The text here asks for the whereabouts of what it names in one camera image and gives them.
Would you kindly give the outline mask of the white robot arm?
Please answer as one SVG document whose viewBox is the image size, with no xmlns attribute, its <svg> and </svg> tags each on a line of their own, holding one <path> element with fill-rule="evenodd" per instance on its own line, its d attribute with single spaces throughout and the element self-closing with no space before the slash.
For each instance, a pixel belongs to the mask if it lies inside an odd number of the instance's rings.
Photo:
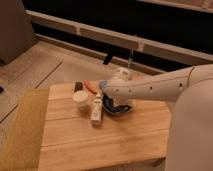
<svg viewBox="0 0 213 171">
<path fill-rule="evenodd" d="M 100 88 L 114 113 L 133 99 L 172 104 L 165 171 L 213 171 L 213 64 L 131 80 L 121 68 Z"/>
</svg>

